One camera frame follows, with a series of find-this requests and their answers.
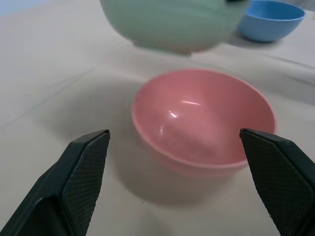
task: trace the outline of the pink bowl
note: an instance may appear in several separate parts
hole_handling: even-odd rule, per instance
[[[202,69],[153,78],[137,93],[132,119],[164,166],[199,178],[224,177],[247,166],[241,128],[268,133],[277,128],[273,109],[259,91]]]

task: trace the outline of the white tablecloth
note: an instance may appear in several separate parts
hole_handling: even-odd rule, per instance
[[[190,58],[133,48],[97,0],[55,0],[0,18],[0,228],[67,144],[110,129],[89,236],[278,236],[245,169],[199,181],[160,166],[130,121],[135,92],[188,67],[233,74],[261,90],[279,135],[315,160],[314,13],[273,44],[234,37]]]

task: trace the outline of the bowl rim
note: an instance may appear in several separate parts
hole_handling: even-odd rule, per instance
[[[139,123],[137,122],[137,119],[136,119],[136,113],[135,113],[135,109],[134,109],[134,106],[135,106],[135,100],[136,100],[136,97],[137,95],[139,94],[139,92],[148,84],[150,83],[151,81],[155,80],[155,79],[158,79],[160,77],[163,77],[163,76],[171,76],[172,74],[176,74],[176,73],[179,73],[179,72],[188,72],[188,71],[195,71],[195,72],[208,72],[208,73],[215,73],[215,74],[221,74],[221,75],[224,75],[224,76],[228,76],[232,79],[235,79],[235,80],[238,80],[239,82],[249,86],[251,89],[253,89],[254,91],[256,91],[258,93],[258,95],[261,96],[261,98],[267,103],[270,111],[271,111],[271,114],[274,118],[274,130],[273,130],[273,134],[276,134],[278,132],[278,119],[277,119],[277,116],[276,116],[276,113],[273,109],[273,107],[271,106],[270,102],[263,96],[263,94],[257,90],[256,88],[254,88],[253,86],[251,86],[249,83],[243,81],[243,80],[240,80],[232,75],[229,75],[229,74],[226,74],[226,73],[223,73],[223,72],[220,72],[220,71],[215,71],[215,70],[209,70],[209,69],[198,69],[198,68],[189,68],[189,69],[183,69],[183,70],[175,70],[175,71],[169,71],[169,72],[166,72],[166,73],[162,73],[162,74],[159,74],[157,76],[154,76],[152,79],[150,79],[136,94],[135,98],[134,98],[134,101],[132,103],[132,107],[131,107],[131,117],[132,117],[132,121],[133,121],[133,124],[134,124],[134,127],[135,129],[137,130],[138,134],[140,135],[140,137],[151,147],[153,148],[155,151],[157,151],[158,153],[164,155],[165,157],[167,158],[170,158],[172,159],[173,161],[176,161],[176,162],[180,162],[182,164],[185,164],[185,165],[188,165],[188,166],[194,166],[194,167],[198,167],[198,168],[203,168],[203,169],[233,169],[233,168],[239,168],[239,167],[242,167],[242,166],[245,166],[247,165],[247,160],[243,160],[243,161],[238,161],[238,162],[234,162],[234,163],[230,163],[230,164],[201,164],[201,163],[196,163],[196,162],[192,162],[192,161],[186,161],[186,160],[183,160],[181,158],[178,158],[178,157],[175,157],[174,155],[164,151],[163,149],[161,149],[158,145],[156,145],[154,142],[151,142],[148,137],[146,135],[144,135],[144,132],[142,131],[142,129],[140,128],[140,125]]]
[[[298,8],[300,9],[302,12],[303,12],[303,16],[301,17],[297,17],[297,18],[293,18],[293,19],[271,19],[271,18],[264,18],[264,17],[258,17],[258,16],[255,16],[255,15],[252,15],[248,12],[246,12],[246,15],[249,16],[249,17],[253,17],[253,18],[256,18],[256,19],[262,19],[262,20],[267,20],[267,21],[297,21],[297,20],[300,20],[300,19],[304,19],[305,16],[306,16],[306,12],[303,8],[299,7],[299,6],[296,6],[296,5],[293,5],[291,3],[287,3],[287,2],[282,2],[282,1],[278,1],[278,0],[252,0],[252,2],[254,1],[260,1],[260,2],[277,2],[279,4],[282,4],[282,5],[289,5],[289,6],[293,6],[295,8]]]

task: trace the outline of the textured gripper pad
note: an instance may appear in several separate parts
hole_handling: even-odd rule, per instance
[[[300,235],[314,206],[312,186],[275,143],[248,132],[241,138],[257,192],[281,236]],[[293,142],[283,144],[296,147],[290,149],[295,158],[304,155]]]
[[[32,217],[30,217],[22,230],[19,232],[19,236],[44,236],[38,232],[36,224],[32,222]]]
[[[108,147],[103,139],[86,146],[63,189],[63,204],[78,236],[86,235],[100,193]]]

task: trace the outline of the bowl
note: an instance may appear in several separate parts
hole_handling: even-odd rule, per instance
[[[275,133],[263,95],[220,72],[188,69],[159,75],[135,96],[132,120],[158,161],[196,178],[225,177],[247,166],[239,133]]]
[[[288,36],[304,17],[305,11],[292,4],[253,0],[238,30],[252,41],[273,42]]]
[[[227,39],[249,0],[100,0],[111,26],[134,45],[188,55]]]

